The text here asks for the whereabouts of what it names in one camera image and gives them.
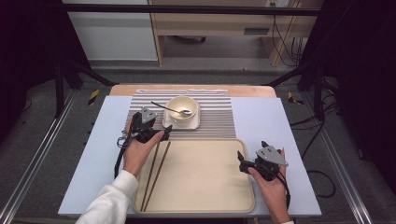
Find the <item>person's left hand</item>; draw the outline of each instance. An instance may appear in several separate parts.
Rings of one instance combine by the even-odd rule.
[[[130,121],[125,128],[127,132],[129,131],[131,123],[132,121]],[[132,143],[126,148],[123,154],[124,165],[122,169],[134,176],[138,176],[148,159],[150,151],[161,141],[163,134],[164,131],[154,134],[147,143],[140,143],[136,139],[133,139]]]

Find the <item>chopsticks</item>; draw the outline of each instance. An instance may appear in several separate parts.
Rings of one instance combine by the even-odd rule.
[[[146,212],[146,209],[147,209],[147,207],[149,205],[149,199],[151,198],[152,191],[154,191],[155,184],[157,183],[158,176],[160,175],[161,169],[163,168],[163,162],[165,161],[165,157],[166,157],[166,154],[168,153],[168,149],[169,149],[170,146],[171,146],[171,142],[168,142],[168,145],[166,146],[166,150],[165,150],[165,152],[163,154],[163,159],[161,160],[160,167],[158,168],[157,174],[155,175],[155,179],[154,179],[154,182],[152,184],[151,190],[150,190],[149,195],[148,195],[148,200],[146,201],[146,205],[145,205],[145,200],[146,200],[147,192],[148,192],[148,189],[149,189],[149,182],[150,182],[150,179],[151,179],[152,170],[154,169],[154,163],[155,163],[156,158],[157,158],[157,153],[158,153],[158,149],[160,147],[160,143],[157,145],[157,148],[155,149],[154,158],[152,160],[151,168],[150,168],[149,175],[148,175],[148,183],[146,185],[145,194],[144,194],[143,201],[142,201],[142,206],[140,208],[141,212]]]

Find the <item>spoon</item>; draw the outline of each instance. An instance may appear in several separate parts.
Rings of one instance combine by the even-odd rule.
[[[190,110],[180,110],[180,111],[177,111],[177,110],[168,108],[168,107],[166,107],[166,106],[163,106],[163,105],[159,105],[159,104],[157,104],[157,103],[154,103],[154,102],[152,102],[152,101],[151,101],[151,103],[154,104],[154,105],[157,105],[157,106],[159,106],[159,107],[165,108],[165,109],[167,109],[167,110],[172,110],[172,111],[174,111],[174,112],[177,112],[177,113],[179,113],[179,114],[180,114],[182,117],[184,117],[184,118],[187,118],[187,117],[191,116],[191,114],[192,114]]]

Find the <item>person's right hand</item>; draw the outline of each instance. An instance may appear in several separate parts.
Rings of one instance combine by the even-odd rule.
[[[132,120],[125,127],[126,132],[129,132],[131,124]],[[134,176],[138,176],[140,170],[148,159],[150,151],[161,141],[163,135],[164,131],[160,131],[154,134],[154,136],[152,136],[147,143],[140,143],[136,139],[133,139],[131,145],[126,148],[123,154],[123,170],[131,173]]]
[[[285,158],[285,151],[281,150],[281,155]],[[275,178],[272,181],[266,181],[260,173],[249,167],[248,171],[256,180],[260,187],[262,196],[271,214],[274,223],[284,223],[290,221],[288,208],[286,206],[286,189],[285,186]],[[279,172],[286,178],[286,167],[281,165]]]

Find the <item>cable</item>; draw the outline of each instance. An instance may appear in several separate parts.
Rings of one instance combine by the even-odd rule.
[[[323,128],[324,125],[324,118],[323,121],[320,124],[320,127],[318,128],[318,131],[315,133],[315,135],[312,137],[311,141],[309,141],[308,145],[306,146],[303,155],[301,156],[301,159],[303,160],[305,157],[306,152],[308,151],[309,147],[311,147],[312,143],[314,142],[315,138],[317,138],[318,134],[320,133],[320,130]]]
[[[312,130],[313,128],[318,127],[320,124],[308,127],[308,128],[292,128],[292,130],[299,130],[299,131],[303,131],[303,130]]]
[[[270,169],[268,169],[267,167],[265,167],[262,164],[258,163],[257,165],[259,165],[261,168],[264,168],[267,172],[269,172],[274,177],[276,177],[280,181],[280,183],[282,183],[282,185],[285,187],[285,190],[286,190],[286,206],[289,209],[291,196],[290,196],[290,191],[289,191],[289,187],[288,187],[288,182],[286,181],[286,177],[283,176],[282,173],[280,173],[280,172],[278,172],[278,174],[275,174],[274,172],[272,172]]]
[[[332,97],[335,97],[335,95],[331,93],[331,94],[329,94],[329,95],[323,97],[322,101],[326,100],[327,98],[329,98],[329,97],[331,97],[331,96],[332,96]]]
[[[285,64],[286,66],[294,67],[294,65],[287,64],[287,63],[285,63],[285,61],[283,61],[282,55],[280,54],[279,49],[277,49],[277,47],[276,47],[276,43],[275,43],[275,40],[274,40],[274,35],[275,35],[275,34],[274,34],[274,30],[275,30],[275,27],[276,27],[276,16],[274,15],[274,23],[273,23],[272,36],[271,36],[272,42],[273,42],[273,44],[274,44],[274,48],[276,49],[276,52],[277,52],[277,54],[279,55],[279,58],[280,58],[280,60],[282,61],[283,64]]]
[[[119,175],[119,170],[120,170],[120,163],[122,160],[122,156],[126,150],[126,148],[131,144],[132,142],[132,124],[129,126],[129,132],[122,131],[122,134],[124,135],[123,137],[120,137],[117,141],[117,146],[120,147],[120,153],[119,156],[117,157],[116,165],[114,166],[114,178],[116,178]]]
[[[30,106],[32,106],[32,100],[26,97],[26,101],[29,101],[29,105],[26,106],[25,104],[25,108],[22,110],[22,112],[25,112],[26,110],[28,110],[30,108]]]
[[[325,173],[323,173],[323,172],[321,172],[321,171],[318,171],[318,170],[308,170],[308,171],[306,171],[306,172],[307,172],[308,174],[316,173],[316,174],[324,175],[326,178],[329,179],[330,183],[332,184],[332,192],[331,192],[330,194],[327,194],[327,195],[326,195],[326,194],[318,194],[318,193],[317,193],[317,196],[318,196],[318,197],[320,197],[320,198],[331,198],[332,196],[334,196],[335,192],[337,191],[337,188],[336,188],[334,182],[332,181],[332,179],[331,179],[328,175],[326,175]]]
[[[289,23],[289,27],[288,27],[288,30],[286,31],[286,33],[289,31],[289,28],[290,28],[290,26],[291,26],[291,21],[290,21],[290,23]],[[288,51],[288,48],[287,48],[286,43],[285,43],[285,40],[283,39],[282,35],[280,34],[280,32],[279,32],[279,30],[278,30],[278,28],[277,28],[277,24],[276,24],[276,15],[274,15],[274,25],[275,25],[275,28],[276,28],[277,33],[279,34],[280,39],[282,40],[283,46],[285,46],[286,52],[288,53],[288,55],[289,55],[289,57],[291,58],[291,60],[294,61],[293,58],[291,57],[289,51]]]
[[[332,103],[332,104],[328,105],[326,108],[323,109],[323,112],[324,112],[324,111],[327,111],[328,109],[333,108],[335,105],[337,105],[337,103]],[[332,113],[333,111],[335,111],[335,110],[332,110],[332,111],[328,112],[326,115],[329,115],[329,114]],[[314,115],[314,116],[311,116],[311,117],[309,117],[309,118],[307,118],[307,119],[303,119],[303,120],[300,120],[300,121],[291,123],[291,124],[290,124],[290,127],[296,126],[296,125],[299,125],[299,124],[303,124],[303,123],[307,123],[308,121],[310,121],[310,120],[312,120],[312,119],[314,119],[314,118],[316,118],[316,117],[317,117],[317,116]]]
[[[294,19],[294,16],[291,17],[291,20],[290,20],[290,22],[289,22],[289,26],[288,26],[288,29],[287,29],[287,31],[286,31],[286,34],[287,34],[287,33],[289,32],[289,30],[290,30],[291,23],[292,23],[293,19]],[[278,48],[276,47],[276,43],[275,43],[275,40],[274,40],[274,30],[275,30],[275,29],[276,29],[277,33],[279,34],[280,39],[282,40],[282,44],[283,44],[283,46],[285,47],[286,52],[288,53],[288,55],[289,55],[289,57],[291,58],[291,60],[295,63],[295,65],[287,64],[287,63],[285,63],[285,61],[283,60],[282,55],[280,54],[280,51],[279,51]],[[276,49],[276,51],[277,51],[277,54],[279,55],[279,58],[280,58],[280,60],[282,61],[283,64],[285,64],[286,66],[290,66],[290,67],[298,66],[298,62],[290,55],[290,53],[289,53],[289,51],[288,51],[288,48],[287,48],[287,46],[286,46],[286,43],[285,43],[285,39],[283,39],[282,35],[280,34],[280,32],[279,32],[279,30],[278,30],[278,28],[277,28],[277,25],[276,25],[276,15],[274,15],[274,24],[273,24],[273,29],[272,29],[272,41],[273,41],[274,47],[275,47],[275,49]]]
[[[303,38],[300,37],[299,41],[300,42],[298,43],[297,53],[294,53],[294,42],[297,42],[296,37],[294,37],[291,42],[291,57],[295,60],[296,66],[300,64],[301,57],[303,56],[303,54],[301,53],[303,48]]]

